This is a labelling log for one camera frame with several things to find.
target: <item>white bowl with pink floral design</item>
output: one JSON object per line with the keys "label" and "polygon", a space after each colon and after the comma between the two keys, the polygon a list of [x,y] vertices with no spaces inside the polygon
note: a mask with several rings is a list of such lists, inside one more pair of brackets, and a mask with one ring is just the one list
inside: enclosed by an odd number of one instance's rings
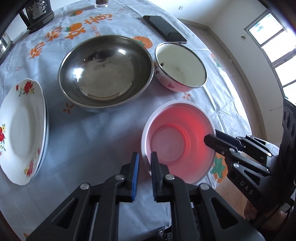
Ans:
{"label": "white bowl with pink floral design", "polygon": [[12,86],[0,108],[0,166],[9,180],[27,184],[34,176],[45,144],[46,112],[37,81]]}
{"label": "white bowl with pink floral design", "polygon": [[189,48],[174,42],[159,44],[155,49],[154,74],[169,90],[188,92],[207,81],[207,71],[200,58]]}

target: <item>pink bowl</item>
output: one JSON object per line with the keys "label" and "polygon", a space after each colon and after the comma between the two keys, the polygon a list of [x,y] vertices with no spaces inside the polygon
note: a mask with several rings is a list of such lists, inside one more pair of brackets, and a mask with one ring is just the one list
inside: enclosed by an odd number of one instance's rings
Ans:
{"label": "pink bowl", "polygon": [[156,151],[159,162],[166,164],[171,174],[196,184],[209,172],[215,157],[215,151],[204,143],[207,134],[216,135],[214,126],[197,105],[175,100],[160,106],[149,117],[142,134],[146,169],[151,174],[150,155]]}

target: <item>black kettle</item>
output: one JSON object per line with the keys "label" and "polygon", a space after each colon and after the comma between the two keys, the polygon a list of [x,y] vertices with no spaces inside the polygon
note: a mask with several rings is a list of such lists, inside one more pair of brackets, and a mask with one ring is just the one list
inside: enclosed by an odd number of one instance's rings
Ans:
{"label": "black kettle", "polygon": [[20,12],[20,17],[30,30],[30,34],[41,29],[54,18],[50,0],[32,0],[25,9],[28,17],[23,11]]}

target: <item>tablecloth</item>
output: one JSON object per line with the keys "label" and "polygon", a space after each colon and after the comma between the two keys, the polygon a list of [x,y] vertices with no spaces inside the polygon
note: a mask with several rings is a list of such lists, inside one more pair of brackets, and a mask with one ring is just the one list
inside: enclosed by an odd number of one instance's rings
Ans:
{"label": "tablecloth", "polygon": [[[63,58],[78,43],[104,34],[123,35],[138,40],[155,59],[155,48],[164,39],[143,15],[160,15],[182,33],[186,46],[207,69],[206,85],[175,93],[153,78],[140,98],[111,112],[90,113],[70,103],[59,89],[57,73]],[[24,78],[37,80],[47,98],[50,121],[46,157],[27,185],[11,183],[0,170],[0,209],[21,240],[25,240],[23,233],[30,234],[81,183],[104,182],[130,162],[133,151],[140,153],[145,122],[167,101],[196,103],[216,129],[232,136],[251,134],[238,94],[214,55],[184,24],[146,0],[110,0],[109,7],[99,9],[93,0],[79,1],[56,10],[54,20],[37,32],[21,33],[14,44],[0,66],[1,102],[15,83]],[[217,155],[214,169],[201,182],[215,188],[227,173],[222,161]],[[120,204],[119,240],[143,240],[159,227],[169,226],[170,220],[169,204],[153,200],[151,177],[141,161],[136,200]]]}

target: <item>bowl rim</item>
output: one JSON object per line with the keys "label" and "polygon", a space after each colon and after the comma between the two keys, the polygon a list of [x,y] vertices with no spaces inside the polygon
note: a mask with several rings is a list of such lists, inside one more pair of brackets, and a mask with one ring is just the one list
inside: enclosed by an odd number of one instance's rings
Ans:
{"label": "bowl rim", "polygon": [[[168,73],[162,68],[162,66],[159,64],[158,57],[157,57],[157,54],[158,54],[159,49],[160,49],[161,46],[164,45],[164,44],[174,44],[174,45],[179,45],[179,46],[181,46],[181,47],[187,49],[188,51],[190,51],[192,54],[194,54],[195,57],[197,57],[198,60],[201,62],[202,66],[203,66],[203,68],[204,68],[204,70],[205,70],[205,82],[204,82],[202,85],[186,85],[186,84],[184,84],[184,83],[181,83],[181,82],[177,81],[177,80],[174,79],[173,77],[171,77],[171,76],[170,76],[170,75],[169,75],[169,74],[168,74]],[[176,43],[176,42],[164,42],[164,43],[160,43],[159,45],[157,45],[157,47],[156,47],[156,49],[155,49],[155,58],[156,58],[156,63],[157,63],[157,65],[158,65],[158,66],[160,67],[160,69],[165,73],[165,75],[168,76],[168,77],[170,77],[172,80],[178,82],[178,83],[181,84],[181,85],[184,85],[184,86],[187,86],[187,87],[191,87],[191,88],[200,88],[200,87],[204,86],[204,85],[207,83],[207,69],[206,69],[204,63],[203,63],[202,60],[197,56],[196,53],[194,53],[191,49],[189,49],[188,47],[186,47],[186,46],[184,46],[184,45],[182,45],[182,44],[179,44],[179,43]]]}
{"label": "bowl rim", "polygon": [[[216,129],[215,129],[215,127],[213,125],[213,122],[211,121],[210,117],[208,116],[208,114],[201,107],[199,107],[195,103],[192,103],[192,102],[186,101],[186,100],[172,100],[172,101],[168,101],[168,102],[164,103],[163,105],[159,106],[155,111],[153,111],[152,114],[149,116],[147,122],[145,123],[144,129],[143,129],[143,132],[142,132],[142,137],[141,137],[142,159],[143,159],[143,162],[145,164],[146,170],[148,171],[148,173],[150,175],[151,175],[151,168],[150,168],[150,164],[149,164],[149,161],[148,161],[148,156],[146,154],[146,147],[147,147],[146,140],[147,140],[147,136],[148,136],[148,131],[150,129],[150,126],[152,125],[152,122],[155,120],[155,118],[158,115],[160,115],[166,108],[168,108],[169,106],[174,105],[174,104],[187,104],[187,105],[191,105],[191,106],[197,108],[198,110],[200,110],[205,115],[205,117],[208,119],[208,121],[209,121],[209,123],[210,123],[210,125],[212,127],[212,130],[213,130],[213,135],[216,136]],[[212,165],[214,163],[214,159],[215,159],[215,156],[216,156],[215,153],[216,152],[214,150],[213,150],[213,152],[214,152],[213,159],[211,160],[211,165],[208,168],[208,170],[206,172],[206,175],[209,173],[209,171],[211,170]],[[190,183],[190,184],[193,184],[193,185],[197,184],[205,176],[203,176],[199,180],[195,181],[194,183]]]}
{"label": "bowl rim", "polygon": [[[60,74],[61,74],[61,70],[62,70],[62,67],[65,63],[65,61],[67,60],[67,58],[70,56],[70,54],[75,50],[77,49],[78,47],[80,47],[81,45],[85,44],[86,42],[92,40],[92,39],[95,39],[95,38],[103,38],[103,37],[119,37],[119,38],[122,38],[122,39],[127,39],[127,40],[130,40],[136,44],[138,44],[139,46],[141,46],[141,48],[146,52],[146,54],[148,55],[149,59],[150,59],[150,62],[151,62],[151,72],[150,72],[150,76],[149,76],[149,79],[147,80],[146,84],[133,96],[127,98],[126,100],[124,101],[121,101],[119,103],[116,103],[116,104],[111,104],[111,105],[106,105],[106,106],[89,106],[89,105],[85,105],[85,104],[82,104],[82,103],[79,103],[75,100],[73,100],[70,96],[67,95],[67,93],[64,91],[62,85],[61,85],[61,79],[60,79]],[[89,109],[106,109],[106,108],[111,108],[111,107],[116,107],[116,106],[120,106],[134,98],[137,98],[140,94],[142,94],[144,92],[144,90],[148,87],[148,85],[151,83],[152,81],[152,78],[153,78],[153,75],[154,75],[154,64],[153,64],[153,59],[151,57],[151,54],[148,52],[148,50],[143,46],[141,45],[139,42],[137,42],[136,40],[134,39],[131,39],[129,37],[125,37],[125,36],[121,36],[121,35],[115,35],[115,34],[107,34],[107,35],[101,35],[101,36],[97,36],[97,37],[93,37],[93,38],[89,38],[81,43],[79,43],[78,45],[76,45],[73,49],[71,49],[71,51],[64,57],[62,63],[60,64],[60,67],[59,67],[59,71],[58,71],[58,83],[59,83],[59,88],[60,90],[62,91],[63,95],[69,100],[71,101],[73,104],[75,105],[78,105],[80,107],[83,107],[83,108],[89,108]]]}

